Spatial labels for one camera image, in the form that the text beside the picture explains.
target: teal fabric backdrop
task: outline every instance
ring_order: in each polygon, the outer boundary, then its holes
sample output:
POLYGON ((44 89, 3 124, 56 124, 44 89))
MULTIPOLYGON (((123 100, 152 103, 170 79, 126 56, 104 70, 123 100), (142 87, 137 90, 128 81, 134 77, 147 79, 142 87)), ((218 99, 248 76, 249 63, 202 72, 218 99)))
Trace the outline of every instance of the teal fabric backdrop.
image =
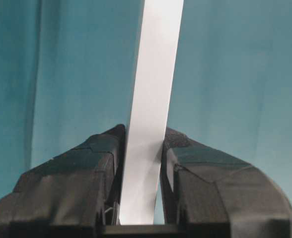
MULTIPOLYGON (((128 122, 142 6, 0 0, 0 197, 128 122)), ((292 0, 185 0, 168 125, 252 162, 292 202, 292 0)))

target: white paper strip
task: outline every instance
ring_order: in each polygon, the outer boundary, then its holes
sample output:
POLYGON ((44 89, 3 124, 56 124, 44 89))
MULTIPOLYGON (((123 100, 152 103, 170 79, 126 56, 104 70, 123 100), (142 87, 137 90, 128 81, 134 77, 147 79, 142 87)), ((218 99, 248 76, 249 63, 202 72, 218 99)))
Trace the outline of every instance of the white paper strip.
POLYGON ((122 225, 152 224, 183 0, 145 0, 120 204, 122 225))

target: teal backdrop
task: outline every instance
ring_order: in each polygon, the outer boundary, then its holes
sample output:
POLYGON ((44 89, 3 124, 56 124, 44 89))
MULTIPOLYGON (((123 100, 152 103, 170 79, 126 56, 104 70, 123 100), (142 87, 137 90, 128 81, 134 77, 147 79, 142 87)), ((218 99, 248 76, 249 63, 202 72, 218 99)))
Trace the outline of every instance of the teal backdrop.
MULTIPOLYGON (((0 0, 0 198, 127 124, 142 7, 0 0)), ((185 0, 168 126, 258 166, 292 202, 292 0, 185 0)))

